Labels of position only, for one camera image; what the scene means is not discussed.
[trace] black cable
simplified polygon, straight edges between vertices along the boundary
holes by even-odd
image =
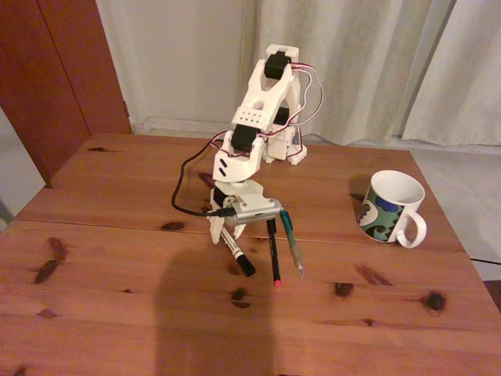
[[[501,262],[482,260],[481,258],[470,258],[471,261],[485,262],[486,264],[501,265]]]
[[[191,162],[193,159],[195,159],[198,156],[200,156],[209,147],[209,145],[211,145],[211,141],[212,140],[210,139],[209,142],[205,144],[205,146],[202,148],[201,151],[199,151],[198,153],[196,153],[192,157],[188,158],[186,161],[182,162],[182,164],[181,164],[181,173],[179,174],[178,185],[175,187],[174,193],[172,194],[171,204],[172,204],[172,207],[174,209],[177,209],[180,212],[183,212],[183,213],[186,213],[186,214],[195,215],[197,217],[229,217],[231,215],[235,215],[236,214],[234,208],[218,209],[218,210],[210,212],[210,213],[203,213],[201,211],[195,211],[194,212],[193,210],[181,208],[180,206],[178,206],[175,203],[175,198],[178,196],[179,188],[181,188],[182,178],[185,175],[185,166],[189,162]]]

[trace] mug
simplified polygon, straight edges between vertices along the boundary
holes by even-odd
[[[406,248],[417,247],[426,236],[426,223],[416,213],[423,199],[424,188],[412,176],[392,170],[376,172],[362,203],[359,226],[374,240],[385,243],[398,240]],[[409,219],[417,226],[414,241],[405,236]]]

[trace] curtain fold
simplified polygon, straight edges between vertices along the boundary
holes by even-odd
[[[325,89],[322,110],[303,126],[331,142],[385,140],[397,112],[431,0],[261,0],[256,58],[272,43],[300,49]],[[304,116],[318,103],[311,89]]]
[[[501,1],[457,0],[403,139],[501,144]]]

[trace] red wire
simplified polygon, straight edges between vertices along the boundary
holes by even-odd
[[[306,85],[306,90],[308,90],[308,87],[310,86],[310,84],[312,83],[312,76],[305,70],[302,70],[302,69],[299,69],[299,68],[292,68],[293,71],[302,71],[302,72],[305,72],[307,75],[308,75],[308,84]],[[298,112],[296,112],[296,114],[293,114],[291,117],[289,117],[287,119],[287,122],[285,123],[285,125],[281,128],[278,128],[276,129],[274,132],[271,132],[271,133],[260,133],[260,135],[263,135],[263,136],[274,136],[276,135],[277,133],[285,130],[286,128],[289,128],[289,126],[293,125],[291,124],[290,122],[297,116],[299,116],[299,114],[301,113],[301,111],[303,111],[303,109],[305,108],[305,106],[303,106]]]
[[[220,135],[222,135],[223,133],[227,133],[227,131],[222,131],[222,132],[219,132],[216,136],[212,137],[212,139],[211,139],[211,145],[212,145],[213,147],[215,147],[216,149],[219,149],[219,150],[221,150],[221,151],[224,151],[226,154],[228,154],[228,157],[230,157],[230,158],[240,157],[240,156],[242,156],[242,155],[245,155],[245,154],[246,154],[246,153],[238,153],[238,154],[233,155],[233,154],[231,154],[229,151],[224,150],[222,147],[220,147],[220,146],[216,145],[216,144],[214,143],[214,141],[216,141],[216,139],[217,139]]]
[[[320,84],[319,76],[317,74],[317,71],[316,71],[315,67],[313,67],[312,65],[306,64],[306,63],[292,63],[291,65],[293,67],[307,67],[307,68],[313,69],[313,71],[315,72],[316,81],[317,81],[317,83],[319,84],[319,87],[320,87],[320,102],[319,102],[319,105],[316,107],[316,110],[313,112],[313,114],[311,114],[310,116],[308,116],[307,118],[305,118],[303,121],[297,123],[297,125],[303,125],[305,122],[307,122],[308,120],[310,120],[311,118],[313,118],[315,115],[317,115],[317,113],[320,111],[320,107],[322,107],[322,104],[323,104],[323,87],[322,87],[322,84]]]

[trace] wood knot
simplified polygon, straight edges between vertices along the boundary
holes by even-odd
[[[59,315],[56,314],[54,311],[52,311],[49,308],[45,308],[39,313],[37,313],[40,317],[43,317],[44,319],[53,319],[54,317],[58,317]]]
[[[235,291],[232,291],[232,293],[231,293],[232,304],[238,308],[249,308],[251,306],[250,303],[241,302],[241,300],[246,295],[247,295],[247,290],[243,287],[239,287]]]
[[[165,223],[160,229],[164,231],[179,231],[185,228],[183,222],[169,222]]]
[[[212,179],[212,174],[208,174],[206,172],[201,172],[200,174],[198,174],[198,177],[200,178],[200,180],[202,180],[205,185],[208,187],[208,188],[214,188],[215,187],[215,180]]]
[[[57,261],[64,261],[68,256],[68,247],[63,243],[63,240],[58,237],[50,237],[48,239],[50,248],[52,249],[53,258]]]
[[[370,284],[393,286],[393,284],[385,276],[383,276],[383,274],[377,272],[372,268],[369,268],[367,265],[364,264],[355,265],[355,270],[357,271],[358,274],[362,276],[364,280],[366,280]]]
[[[233,265],[232,262],[230,262],[227,266],[226,266],[226,269],[228,270],[228,272],[232,275],[232,276],[239,276],[241,273],[239,271],[239,269]]]
[[[337,296],[345,298],[351,294],[353,291],[353,284],[345,284],[341,282],[336,282],[334,284],[334,291]]]
[[[434,311],[442,311],[445,309],[445,304],[447,299],[445,296],[437,291],[432,291],[427,296],[422,297],[421,302],[430,309]]]
[[[90,149],[87,149],[87,151],[103,151],[103,152],[109,152],[109,150],[105,147],[91,147]]]
[[[56,271],[57,266],[61,263],[59,260],[48,260],[39,270],[34,278],[34,284],[41,284]]]
[[[25,376],[25,375],[26,375],[26,367],[21,366],[16,370],[16,372],[14,372],[13,376]]]
[[[242,300],[245,295],[247,295],[247,290],[243,287],[239,287],[235,291],[232,291],[232,300]]]
[[[374,325],[374,320],[369,318],[369,319],[363,319],[363,322],[366,323],[368,327],[372,327]]]

